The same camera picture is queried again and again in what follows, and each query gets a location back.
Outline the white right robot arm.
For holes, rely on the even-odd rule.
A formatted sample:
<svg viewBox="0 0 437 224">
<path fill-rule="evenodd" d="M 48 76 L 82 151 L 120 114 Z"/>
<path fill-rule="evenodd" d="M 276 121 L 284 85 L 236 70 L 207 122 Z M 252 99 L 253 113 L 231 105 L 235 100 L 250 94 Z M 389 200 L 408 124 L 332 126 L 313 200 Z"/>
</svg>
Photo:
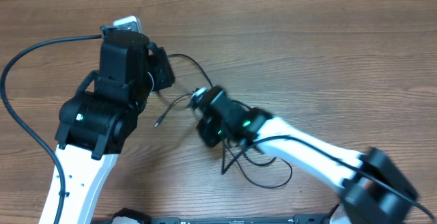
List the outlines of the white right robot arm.
<svg viewBox="0 0 437 224">
<path fill-rule="evenodd" d="M 245 109 L 219 86 L 202 87 L 191 97 L 202 119 L 197 130 L 209 147 L 234 142 L 243 152 L 294 164 L 332 188 L 339 206 L 330 223 L 403 223 L 417 206 L 418 193 L 381 150 L 363 154 L 308 135 L 263 109 Z"/>
</svg>

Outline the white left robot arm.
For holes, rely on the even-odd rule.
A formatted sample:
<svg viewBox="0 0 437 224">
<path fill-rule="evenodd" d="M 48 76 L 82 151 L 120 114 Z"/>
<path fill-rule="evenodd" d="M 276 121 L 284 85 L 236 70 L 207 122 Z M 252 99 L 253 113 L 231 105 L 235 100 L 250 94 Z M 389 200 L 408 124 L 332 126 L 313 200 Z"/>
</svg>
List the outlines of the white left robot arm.
<svg viewBox="0 0 437 224">
<path fill-rule="evenodd" d="M 64 172 L 53 173 L 41 223 L 53 223 L 61 196 L 60 223 L 91 222 L 102 187 L 148 96 L 174 81 L 167 53 L 147 36 L 128 30 L 106 34 L 99 69 L 88 74 L 60 109 L 55 154 Z"/>
</svg>

